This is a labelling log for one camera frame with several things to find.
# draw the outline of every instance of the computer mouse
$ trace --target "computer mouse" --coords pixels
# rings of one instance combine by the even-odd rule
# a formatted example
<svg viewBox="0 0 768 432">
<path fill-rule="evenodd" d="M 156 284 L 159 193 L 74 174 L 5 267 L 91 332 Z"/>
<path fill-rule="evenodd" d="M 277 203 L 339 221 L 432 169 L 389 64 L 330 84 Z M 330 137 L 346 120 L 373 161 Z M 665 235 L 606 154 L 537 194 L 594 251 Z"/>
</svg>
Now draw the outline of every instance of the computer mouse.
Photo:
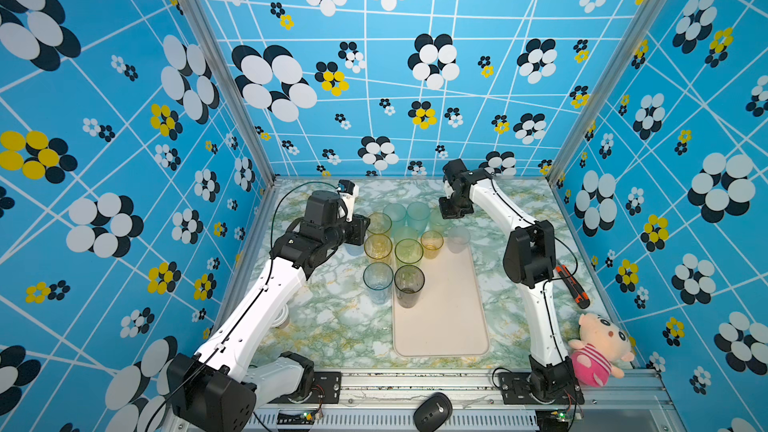
<svg viewBox="0 0 768 432">
<path fill-rule="evenodd" d="M 451 418 L 453 404 L 448 397 L 435 392 L 429 399 L 419 405 L 413 413 L 413 422 L 419 432 L 435 432 L 447 419 Z"/>
</svg>

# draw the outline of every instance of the plastic tumbler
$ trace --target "plastic tumbler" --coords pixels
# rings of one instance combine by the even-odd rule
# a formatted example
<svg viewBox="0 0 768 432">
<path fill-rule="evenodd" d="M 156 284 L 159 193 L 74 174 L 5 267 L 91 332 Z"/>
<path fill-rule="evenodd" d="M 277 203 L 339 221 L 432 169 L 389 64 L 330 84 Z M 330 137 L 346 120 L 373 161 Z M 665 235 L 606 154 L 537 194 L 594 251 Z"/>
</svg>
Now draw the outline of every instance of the plastic tumbler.
<svg viewBox="0 0 768 432">
<path fill-rule="evenodd" d="M 369 233 L 389 234 L 389 231 L 392 229 L 392 220 L 387 214 L 374 212 L 368 218 L 371 219 L 371 224 L 368 226 Z"/>
<path fill-rule="evenodd" d="M 371 302 L 382 305 L 392 296 L 392 268 L 383 262 L 374 262 L 362 273 L 362 281 L 366 284 Z"/>
<path fill-rule="evenodd" d="M 415 265 L 403 265 L 395 273 L 395 296 L 400 307 L 416 305 L 424 288 L 424 272 Z"/>
<path fill-rule="evenodd" d="M 392 241 L 383 234 L 373 234 L 366 239 L 363 246 L 368 259 L 373 262 L 392 263 Z"/>
<path fill-rule="evenodd" d="M 445 233 L 450 221 L 442 217 L 440 209 L 436 208 L 429 213 L 429 228 L 441 234 Z"/>
<path fill-rule="evenodd" d="M 406 226 L 406 208 L 400 204 L 387 204 L 384 213 L 392 220 L 392 233 L 398 228 Z"/>
<path fill-rule="evenodd" d="M 431 210 L 424 202 L 411 202 L 408 206 L 408 226 L 413 227 L 421 234 L 429 224 L 429 213 Z"/>
<path fill-rule="evenodd" d="M 406 240 L 407 238 L 412 238 L 413 240 L 418 239 L 418 231 L 409 226 L 400 227 L 397 230 L 394 231 L 392 234 L 392 242 L 397 244 L 400 241 Z"/>
<path fill-rule="evenodd" d="M 435 258 L 440 253 L 443 244 L 442 234 L 436 230 L 428 230 L 422 235 L 424 258 Z"/>
<path fill-rule="evenodd" d="M 397 260 L 398 268 L 403 265 L 418 264 L 423 256 L 424 248 L 422 248 L 422 245 L 417 240 L 412 238 L 401 240 L 395 245 L 395 259 Z"/>
<path fill-rule="evenodd" d="M 469 244 L 469 229 L 463 226 L 451 227 L 446 231 L 448 250 L 458 254 Z"/>
</svg>

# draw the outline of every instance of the pink pig plush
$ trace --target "pink pig plush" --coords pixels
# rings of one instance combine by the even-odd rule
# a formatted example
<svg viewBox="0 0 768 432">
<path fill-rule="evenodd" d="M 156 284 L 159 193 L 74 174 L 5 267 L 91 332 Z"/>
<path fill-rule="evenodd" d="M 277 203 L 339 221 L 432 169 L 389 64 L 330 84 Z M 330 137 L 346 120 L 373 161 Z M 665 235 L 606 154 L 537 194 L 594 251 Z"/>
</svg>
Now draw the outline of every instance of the pink pig plush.
<svg viewBox="0 0 768 432">
<path fill-rule="evenodd" d="M 624 371 L 611 362 L 619 359 L 629 362 L 634 359 L 627 335 L 595 314 L 582 314 L 578 324 L 581 326 L 581 340 L 568 341 L 568 345 L 574 350 L 571 360 L 579 382 L 603 387 L 611 375 L 622 378 Z"/>
</svg>

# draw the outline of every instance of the blue wall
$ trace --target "blue wall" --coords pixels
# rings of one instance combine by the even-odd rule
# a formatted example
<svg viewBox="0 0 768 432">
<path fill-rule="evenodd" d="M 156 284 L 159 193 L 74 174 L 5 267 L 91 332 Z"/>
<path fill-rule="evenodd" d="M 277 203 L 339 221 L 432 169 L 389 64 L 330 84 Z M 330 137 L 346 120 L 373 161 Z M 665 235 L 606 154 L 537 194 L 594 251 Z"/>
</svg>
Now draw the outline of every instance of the blue wall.
<svg viewBox="0 0 768 432">
<path fill-rule="evenodd" d="M 767 27 L 768 0 L 669 0 L 558 181 L 688 430 L 768 427 Z"/>
<path fill-rule="evenodd" d="M 541 176 L 642 3 L 202 1 L 289 176 L 440 176 L 501 154 L 507 175 Z"/>
<path fill-rule="evenodd" d="M 183 10 L 0 0 L 0 430 L 143 431 L 213 326 L 264 185 Z"/>
</svg>

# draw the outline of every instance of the marble tabletop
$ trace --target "marble tabletop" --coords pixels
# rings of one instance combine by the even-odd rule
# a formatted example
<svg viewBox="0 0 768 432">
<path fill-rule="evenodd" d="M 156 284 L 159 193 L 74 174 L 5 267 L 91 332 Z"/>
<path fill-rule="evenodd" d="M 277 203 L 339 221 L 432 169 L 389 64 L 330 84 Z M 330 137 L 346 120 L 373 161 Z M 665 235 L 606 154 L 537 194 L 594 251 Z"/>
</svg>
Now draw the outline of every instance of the marble tabletop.
<svg viewBox="0 0 768 432">
<path fill-rule="evenodd" d="M 277 196 L 282 198 L 303 180 L 283 179 Z M 336 184 L 337 180 L 327 180 Z M 417 200 L 438 206 L 443 194 L 439 180 L 372 178 L 356 181 L 360 196 L 355 213 L 369 215 L 380 212 L 390 202 L 407 206 Z M 543 179 L 499 180 L 501 189 L 536 219 L 549 220 L 558 238 L 577 251 L 568 226 L 547 182 Z M 306 199 L 317 184 L 304 186 L 283 201 L 275 220 L 275 237 L 290 222 L 304 213 Z M 460 221 L 472 234 L 472 256 L 488 324 L 491 347 L 481 357 L 401 358 L 392 347 L 392 306 L 371 303 L 362 283 L 362 271 L 368 265 L 365 254 L 353 255 L 341 246 L 326 264 L 318 267 L 306 287 L 288 303 L 290 324 L 271 329 L 252 365 L 275 360 L 283 351 L 292 350 L 308 357 L 318 368 L 529 368 L 530 337 L 523 302 L 516 286 L 502 268 L 502 255 L 507 238 L 480 208 Z M 571 253 L 556 243 L 558 259 L 574 270 Z M 264 239 L 259 260 L 251 277 L 253 283 L 261 273 L 269 250 L 269 231 Z M 576 273 L 591 300 L 590 312 L 607 317 L 605 306 L 595 290 L 591 276 L 579 257 Z M 578 338 L 578 317 L 582 312 L 562 281 L 554 282 L 554 302 L 565 341 Z"/>
</svg>

